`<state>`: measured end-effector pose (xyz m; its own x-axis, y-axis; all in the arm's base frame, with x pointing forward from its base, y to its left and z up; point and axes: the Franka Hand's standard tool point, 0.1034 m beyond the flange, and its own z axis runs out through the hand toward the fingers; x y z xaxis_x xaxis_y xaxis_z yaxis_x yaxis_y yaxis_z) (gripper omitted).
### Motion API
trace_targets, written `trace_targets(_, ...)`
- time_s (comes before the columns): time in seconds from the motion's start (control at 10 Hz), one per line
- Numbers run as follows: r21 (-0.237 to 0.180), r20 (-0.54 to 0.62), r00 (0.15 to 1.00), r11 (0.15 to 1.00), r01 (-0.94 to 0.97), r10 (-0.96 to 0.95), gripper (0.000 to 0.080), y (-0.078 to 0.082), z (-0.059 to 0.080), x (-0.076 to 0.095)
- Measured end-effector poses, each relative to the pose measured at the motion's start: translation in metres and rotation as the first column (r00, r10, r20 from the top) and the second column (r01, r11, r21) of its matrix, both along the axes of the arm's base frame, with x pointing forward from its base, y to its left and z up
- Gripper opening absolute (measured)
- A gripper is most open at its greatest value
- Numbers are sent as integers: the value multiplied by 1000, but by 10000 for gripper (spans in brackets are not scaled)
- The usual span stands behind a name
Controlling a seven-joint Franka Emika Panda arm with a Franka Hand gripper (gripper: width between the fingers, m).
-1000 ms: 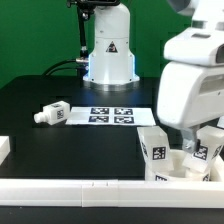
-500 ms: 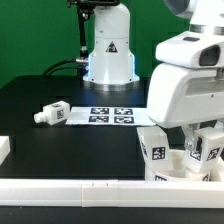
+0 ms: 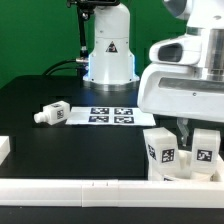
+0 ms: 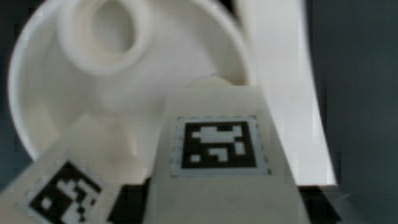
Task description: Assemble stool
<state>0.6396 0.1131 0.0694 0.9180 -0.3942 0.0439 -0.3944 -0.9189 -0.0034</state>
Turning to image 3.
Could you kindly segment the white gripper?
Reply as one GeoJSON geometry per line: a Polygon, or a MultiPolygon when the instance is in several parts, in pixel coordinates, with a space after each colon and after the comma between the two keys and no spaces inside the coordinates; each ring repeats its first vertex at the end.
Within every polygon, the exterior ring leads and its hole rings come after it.
{"type": "Polygon", "coordinates": [[[187,118],[224,123],[224,82],[197,79],[188,66],[151,63],[142,74],[137,105],[145,113],[178,117],[186,146],[187,118]]]}

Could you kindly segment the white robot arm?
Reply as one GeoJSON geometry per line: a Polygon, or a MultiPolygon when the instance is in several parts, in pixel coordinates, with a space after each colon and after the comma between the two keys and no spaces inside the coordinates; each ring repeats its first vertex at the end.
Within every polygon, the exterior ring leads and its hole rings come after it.
{"type": "Polygon", "coordinates": [[[83,81],[104,91],[138,84],[141,111],[176,117],[187,136],[190,119],[224,123],[224,0],[162,2],[187,22],[186,33],[153,44],[151,64],[138,77],[129,50],[128,10],[96,1],[94,50],[83,81]]]}

